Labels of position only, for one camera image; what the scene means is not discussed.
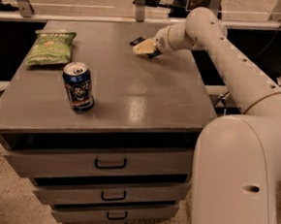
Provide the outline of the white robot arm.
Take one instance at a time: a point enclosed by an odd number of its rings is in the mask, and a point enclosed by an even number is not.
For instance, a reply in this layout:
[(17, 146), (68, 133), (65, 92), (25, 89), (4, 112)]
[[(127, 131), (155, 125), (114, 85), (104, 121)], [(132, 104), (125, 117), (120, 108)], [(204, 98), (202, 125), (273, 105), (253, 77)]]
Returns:
[(191, 224), (276, 224), (281, 180), (281, 87), (227, 37), (226, 27), (200, 7), (136, 44), (149, 55), (203, 49), (238, 113), (209, 122), (195, 146)]

